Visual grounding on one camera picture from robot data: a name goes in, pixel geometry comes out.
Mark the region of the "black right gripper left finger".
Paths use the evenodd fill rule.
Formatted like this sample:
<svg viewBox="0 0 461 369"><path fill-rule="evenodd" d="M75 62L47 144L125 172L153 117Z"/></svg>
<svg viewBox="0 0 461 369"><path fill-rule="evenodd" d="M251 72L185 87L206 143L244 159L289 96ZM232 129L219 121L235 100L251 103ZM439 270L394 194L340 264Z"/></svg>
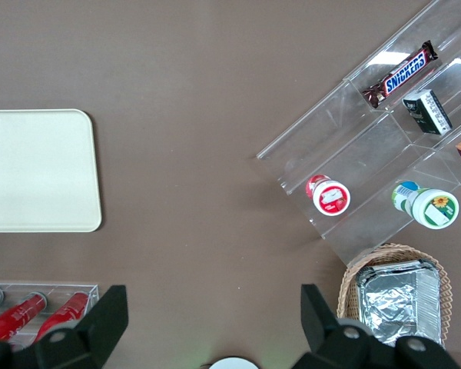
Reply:
<svg viewBox="0 0 461 369"><path fill-rule="evenodd" d="M102 368L128 326L124 285L113 285L81 319L52 327L34 344L39 368Z"/></svg>

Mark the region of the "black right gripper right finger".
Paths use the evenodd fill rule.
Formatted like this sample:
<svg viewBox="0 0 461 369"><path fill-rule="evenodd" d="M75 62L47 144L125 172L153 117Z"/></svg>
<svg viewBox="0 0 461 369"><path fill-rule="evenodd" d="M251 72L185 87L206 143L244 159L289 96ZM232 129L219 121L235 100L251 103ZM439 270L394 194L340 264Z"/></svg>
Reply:
<svg viewBox="0 0 461 369"><path fill-rule="evenodd" d="M340 323L315 284L300 291L300 319L310 350L295 368L397 368L395 350L363 328Z"/></svg>

